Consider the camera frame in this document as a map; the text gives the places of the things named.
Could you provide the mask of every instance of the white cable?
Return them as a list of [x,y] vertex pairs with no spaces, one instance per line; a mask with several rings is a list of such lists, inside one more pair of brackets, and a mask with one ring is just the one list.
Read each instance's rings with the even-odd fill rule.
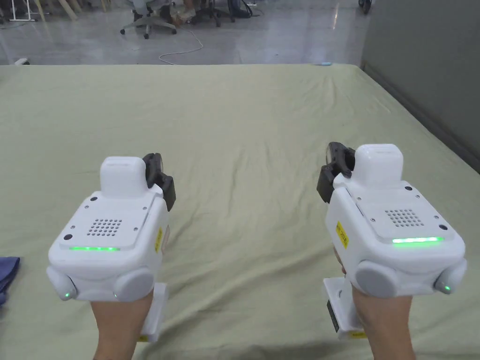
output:
[[202,42],[197,38],[197,36],[193,33],[193,31],[190,31],[190,30],[186,30],[184,28],[180,28],[181,30],[184,30],[184,31],[188,31],[190,34],[193,35],[193,37],[198,41],[198,43],[200,44],[200,47],[199,48],[196,48],[196,49],[193,49],[193,50],[188,50],[188,51],[180,51],[180,52],[170,52],[168,54],[162,54],[158,57],[158,59],[162,62],[164,62],[165,64],[168,64],[168,65],[178,65],[178,64],[174,64],[173,62],[169,62],[169,61],[166,61],[166,60],[163,60],[162,57],[164,56],[167,56],[167,55],[182,55],[182,54],[189,54],[191,52],[195,52],[195,51],[198,51],[198,50],[201,50],[204,48],[204,45],[202,44]]

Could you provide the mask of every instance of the chair wheel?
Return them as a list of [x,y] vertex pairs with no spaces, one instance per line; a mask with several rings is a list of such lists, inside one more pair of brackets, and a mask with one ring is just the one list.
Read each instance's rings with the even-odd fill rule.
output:
[[366,15],[370,11],[370,7],[372,6],[372,0],[363,0],[363,1],[364,1],[364,4],[362,9],[363,9],[363,13]]

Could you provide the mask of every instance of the glossy concrete floor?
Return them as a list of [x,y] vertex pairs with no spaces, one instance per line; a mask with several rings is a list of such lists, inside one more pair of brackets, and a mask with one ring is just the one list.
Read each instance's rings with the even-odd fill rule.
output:
[[[186,25],[204,48],[163,59],[175,64],[359,64],[370,15],[361,13],[357,0],[259,0],[257,4],[263,14],[254,11],[260,16],[237,19],[234,24],[223,19],[221,28],[209,21]],[[171,35],[153,29],[149,40],[137,29],[120,35],[132,18],[127,8],[114,6],[104,13],[94,3],[94,9],[80,14],[76,22],[47,16],[46,23],[9,23],[0,30],[0,64],[20,57],[45,65],[161,64],[162,54],[199,46],[183,30]]]

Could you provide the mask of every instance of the chair base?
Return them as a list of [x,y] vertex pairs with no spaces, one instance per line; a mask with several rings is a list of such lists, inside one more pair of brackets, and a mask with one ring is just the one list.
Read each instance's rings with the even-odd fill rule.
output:
[[172,34],[177,33],[177,28],[175,27],[175,25],[169,24],[160,18],[147,15],[147,16],[142,16],[141,18],[133,21],[128,25],[125,25],[123,29],[120,30],[120,34],[125,35],[125,29],[131,28],[131,27],[141,27],[141,26],[146,26],[145,33],[144,33],[145,39],[148,39],[150,37],[150,29],[152,28],[152,26],[166,27],[168,29],[171,29]]
[[221,16],[229,17],[231,22],[233,23],[235,22],[235,18],[230,12],[216,8],[215,1],[209,1],[208,7],[204,7],[204,8],[201,8],[200,10],[197,10],[197,14],[192,19],[190,19],[190,23],[192,25],[195,25],[196,23],[203,21],[204,15],[208,15],[210,19],[214,19],[215,25],[217,27],[222,26],[222,23],[219,19],[219,17]]

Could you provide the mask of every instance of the gray wall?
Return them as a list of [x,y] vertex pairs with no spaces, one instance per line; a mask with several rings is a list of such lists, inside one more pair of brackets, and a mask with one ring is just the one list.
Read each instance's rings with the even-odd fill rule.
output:
[[480,0],[377,0],[362,68],[480,172]]

